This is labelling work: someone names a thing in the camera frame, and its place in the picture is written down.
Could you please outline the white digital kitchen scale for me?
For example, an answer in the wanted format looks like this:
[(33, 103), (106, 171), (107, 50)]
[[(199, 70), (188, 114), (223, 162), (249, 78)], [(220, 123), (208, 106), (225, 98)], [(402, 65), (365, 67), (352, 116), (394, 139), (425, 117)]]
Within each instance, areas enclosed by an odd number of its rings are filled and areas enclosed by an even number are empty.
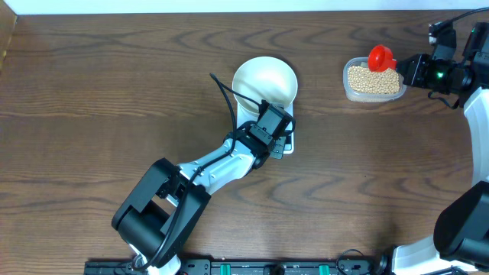
[[(251, 113), (245, 107), (237, 105), (237, 126), (242, 126), (247, 121), (257, 121), (258, 115)], [(284, 145), (284, 154), (292, 154), (295, 149), (294, 133), (290, 134), (286, 138)]]

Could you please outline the red plastic measuring scoop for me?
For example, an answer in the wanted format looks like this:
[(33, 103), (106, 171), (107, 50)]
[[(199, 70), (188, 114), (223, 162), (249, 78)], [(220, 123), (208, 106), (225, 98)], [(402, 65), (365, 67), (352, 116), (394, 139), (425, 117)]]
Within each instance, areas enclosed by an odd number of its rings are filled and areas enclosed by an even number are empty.
[(387, 69), (395, 70), (397, 61), (393, 58), (390, 48), (379, 44), (375, 46), (368, 56), (368, 68), (371, 72), (382, 73)]

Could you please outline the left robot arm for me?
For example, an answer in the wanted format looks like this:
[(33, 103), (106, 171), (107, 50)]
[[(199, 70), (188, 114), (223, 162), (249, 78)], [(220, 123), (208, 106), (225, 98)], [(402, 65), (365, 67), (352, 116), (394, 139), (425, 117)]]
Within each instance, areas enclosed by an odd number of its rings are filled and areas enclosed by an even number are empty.
[(295, 120), (262, 102), (257, 121), (234, 126), (221, 147), (189, 163), (153, 163), (112, 218), (112, 227), (135, 251), (135, 272), (175, 274), (178, 253), (213, 193), (247, 176), (269, 158), (280, 159)]

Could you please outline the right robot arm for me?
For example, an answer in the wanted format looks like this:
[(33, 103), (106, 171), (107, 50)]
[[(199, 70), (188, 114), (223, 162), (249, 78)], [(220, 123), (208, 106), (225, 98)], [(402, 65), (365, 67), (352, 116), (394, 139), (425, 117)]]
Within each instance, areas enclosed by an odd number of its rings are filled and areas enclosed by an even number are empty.
[(451, 21), (429, 27), (431, 54), (395, 60), (388, 47), (369, 54), (372, 72), (392, 69), (403, 84), (426, 89), (430, 99), (456, 95), (451, 106), (461, 108), (471, 135), (472, 176), (469, 188), (436, 220), (431, 236), (400, 245), (386, 259), (385, 274), (468, 274), (488, 271), (488, 24), (471, 30), (459, 62)]

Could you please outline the white round bowl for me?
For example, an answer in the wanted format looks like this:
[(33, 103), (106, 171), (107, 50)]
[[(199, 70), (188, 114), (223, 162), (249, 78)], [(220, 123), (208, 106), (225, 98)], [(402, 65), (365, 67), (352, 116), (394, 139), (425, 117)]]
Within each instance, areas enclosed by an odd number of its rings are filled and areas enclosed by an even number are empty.
[(298, 93), (298, 79), (293, 69), (284, 61), (275, 57), (255, 57), (243, 63), (235, 72), (232, 90), (248, 97), (235, 95), (238, 104), (258, 115), (258, 106), (262, 99), (278, 103), (284, 108), (290, 107), (293, 113), (293, 101)]

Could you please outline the soybeans pile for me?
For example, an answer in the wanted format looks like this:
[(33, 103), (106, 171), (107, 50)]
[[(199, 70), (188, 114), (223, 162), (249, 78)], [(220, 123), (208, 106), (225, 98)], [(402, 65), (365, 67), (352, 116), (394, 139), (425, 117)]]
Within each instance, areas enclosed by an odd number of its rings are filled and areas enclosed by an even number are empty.
[(399, 74), (392, 69), (379, 73), (366, 67), (351, 66), (348, 68), (348, 83), (353, 90), (367, 94), (395, 94), (400, 90)]

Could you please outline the clear plastic container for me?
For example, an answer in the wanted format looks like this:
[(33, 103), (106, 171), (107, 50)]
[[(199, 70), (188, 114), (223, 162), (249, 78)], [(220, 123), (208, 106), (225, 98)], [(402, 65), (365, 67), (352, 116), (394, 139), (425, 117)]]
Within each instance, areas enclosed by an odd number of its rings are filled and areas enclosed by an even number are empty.
[(400, 98), (406, 91), (406, 86), (403, 84), (403, 77), (400, 77), (400, 90), (395, 94), (367, 94), (353, 90), (348, 83), (348, 68), (351, 66), (362, 66), (368, 68), (367, 57), (355, 57), (349, 60), (343, 69), (343, 86), (347, 98), (353, 102), (389, 102)]

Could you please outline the cardboard panel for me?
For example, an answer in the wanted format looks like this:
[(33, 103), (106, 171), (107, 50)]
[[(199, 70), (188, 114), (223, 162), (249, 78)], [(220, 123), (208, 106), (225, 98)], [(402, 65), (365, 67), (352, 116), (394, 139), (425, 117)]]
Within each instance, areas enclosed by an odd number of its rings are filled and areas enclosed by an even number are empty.
[(0, 3), (0, 67), (3, 67), (18, 16), (1, 0)]

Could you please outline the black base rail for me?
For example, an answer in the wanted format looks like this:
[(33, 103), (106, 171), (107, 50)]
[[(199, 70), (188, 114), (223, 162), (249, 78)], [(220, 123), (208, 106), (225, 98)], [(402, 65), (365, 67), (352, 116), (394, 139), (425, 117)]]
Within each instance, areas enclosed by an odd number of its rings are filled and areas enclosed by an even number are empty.
[(340, 257), (327, 261), (242, 261), (210, 260), (205, 258), (175, 259), (169, 267), (148, 268), (146, 274), (179, 275), (362, 275), (382, 274), (387, 259), (375, 262), (369, 257)]

